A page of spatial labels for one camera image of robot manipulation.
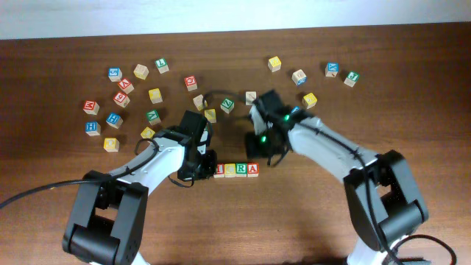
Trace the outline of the red I block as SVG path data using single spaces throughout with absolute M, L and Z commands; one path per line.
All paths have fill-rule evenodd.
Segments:
M 216 172 L 213 175 L 214 178 L 221 178 L 225 177 L 225 170 L 224 170 L 224 164 L 219 163 L 216 165 Z

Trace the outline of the yellow C block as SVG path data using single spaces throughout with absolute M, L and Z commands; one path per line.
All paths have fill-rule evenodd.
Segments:
M 226 163 L 224 165 L 224 176 L 225 177 L 236 176 L 236 165 L 234 163 Z

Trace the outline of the green R block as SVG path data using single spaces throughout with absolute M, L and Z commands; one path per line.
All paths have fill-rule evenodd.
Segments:
M 246 177 L 247 176 L 247 164 L 237 163 L 235 165 L 235 175 L 237 177 Z

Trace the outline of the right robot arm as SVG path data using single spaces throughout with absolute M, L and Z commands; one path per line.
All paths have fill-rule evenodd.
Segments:
M 399 264 L 395 253 L 429 218 L 406 159 L 397 151 L 379 154 L 349 141 L 299 107 L 283 104 L 275 91 L 250 100 L 253 132 L 245 136 L 248 158 L 268 166 L 289 152 L 303 155 L 343 186 L 358 235 L 346 264 Z

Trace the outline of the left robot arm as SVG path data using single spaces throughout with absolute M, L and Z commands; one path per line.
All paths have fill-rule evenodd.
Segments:
M 79 184 L 62 239 L 63 251 L 88 264 L 145 264 L 139 249 L 149 195 L 176 173 L 190 188 L 216 169 L 208 120 L 185 111 L 177 126 L 145 138 L 148 147 L 107 174 L 88 172 Z

